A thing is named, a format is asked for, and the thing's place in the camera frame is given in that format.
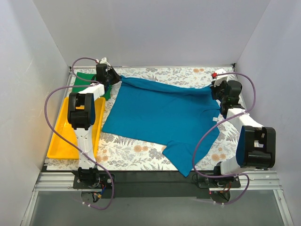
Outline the aluminium frame rail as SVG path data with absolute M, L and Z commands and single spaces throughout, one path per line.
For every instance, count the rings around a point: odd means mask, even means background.
M 115 187 L 133 183 L 153 184 L 154 182 L 164 185 L 176 184 L 183 185 L 191 182 L 191 177 L 187 178 L 175 171 L 115 171 Z M 250 178 L 249 190 L 277 190 L 281 189 L 280 180 L 277 173 L 272 170 L 248 171 Z M 71 172 L 42 172 L 39 174 L 35 191 L 89 191 L 90 188 L 79 185 L 74 186 L 77 179 Z

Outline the blue t shirt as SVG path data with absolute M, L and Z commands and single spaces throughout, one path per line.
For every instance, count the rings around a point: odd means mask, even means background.
M 186 177 L 218 138 L 219 114 L 208 86 L 181 88 L 122 77 L 103 132 L 164 145 L 163 155 Z

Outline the yellow plastic tray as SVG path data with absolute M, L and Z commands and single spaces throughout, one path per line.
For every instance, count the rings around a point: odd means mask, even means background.
M 66 97 L 63 101 L 63 105 L 55 125 L 55 130 L 68 141 L 74 145 L 77 145 L 78 143 L 76 134 L 71 127 L 71 124 L 69 124 L 67 120 L 68 101 L 68 97 Z M 92 144 L 95 156 L 97 155 L 98 144 L 100 140 L 105 102 L 106 100 L 104 97 L 100 97 L 95 101 L 96 119 L 94 125 L 92 126 Z M 47 157 L 50 159 L 59 160 L 77 160 L 79 159 L 79 152 L 75 147 L 71 146 L 62 140 L 58 135 L 54 134 L 50 141 Z

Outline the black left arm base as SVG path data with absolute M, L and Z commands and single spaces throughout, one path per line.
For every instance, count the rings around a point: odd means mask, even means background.
M 115 181 L 115 175 L 110 176 L 98 169 L 82 169 L 73 170 L 74 175 L 73 188 L 74 189 L 112 189 L 112 181 Z

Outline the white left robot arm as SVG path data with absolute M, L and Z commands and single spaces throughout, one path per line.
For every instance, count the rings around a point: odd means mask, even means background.
M 109 63 L 98 63 L 94 80 L 96 84 L 80 92 L 72 92 L 68 99 L 67 119 L 81 150 L 79 171 L 97 168 L 92 140 L 92 128 L 96 121 L 95 101 L 105 95 L 111 85 L 118 83 L 120 76 Z

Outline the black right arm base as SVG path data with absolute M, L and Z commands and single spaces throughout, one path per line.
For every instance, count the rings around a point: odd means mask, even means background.
M 211 188 L 215 187 L 218 191 L 217 194 L 229 194 L 231 188 L 240 188 L 241 183 L 238 177 L 226 177 L 226 178 L 208 178 L 202 177 L 199 174 L 192 176 L 192 182 L 194 182 L 198 188 Z

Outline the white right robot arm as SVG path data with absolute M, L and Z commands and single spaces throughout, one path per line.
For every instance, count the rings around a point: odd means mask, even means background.
M 229 175 L 272 168 L 276 161 L 276 131 L 251 118 L 239 103 L 241 90 L 238 81 L 213 81 L 211 85 L 212 98 L 220 101 L 222 116 L 239 132 L 235 156 L 214 168 L 213 183 L 218 187 L 229 183 Z

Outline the floral patterned table mat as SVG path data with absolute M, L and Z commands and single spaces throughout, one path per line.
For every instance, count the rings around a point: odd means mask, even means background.
M 211 82 L 211 74 L 223 68 L 232 72 L 233 66 L 224 67 L 129 67 L 115 68 L 118 74 L 126 77 L 143 78 L 169 85 L 184 88 L 202 88 Z M 76 73 L 96 73 L 91 67 L 76 68 Z M 239 75 L 230 75 L 228 80 L 246 82 L 244 88 L 251 88 L 249 81 Z M 104 125 L 111 108 L 116 100 L 120 85 L 114 85 L 111 98 L 105 103 L 102 125 Z M 239 133 L 230 122 L 218 126 L 220 131 L 208 154 L 196 165 L 198 170 L 213 170 L 220 162 L 230 159 L 235 155 L 238 144 Z M 101 132 L 96 155 L 96 161 L 103 165 L 108 171 L 114 170 L 176 170 L 171 162 L 162 154 L 166 146 L 121 137 L 114 134 Z M 46 170 L 76 170 L 78 160 L 58 160 L 46 157 Z

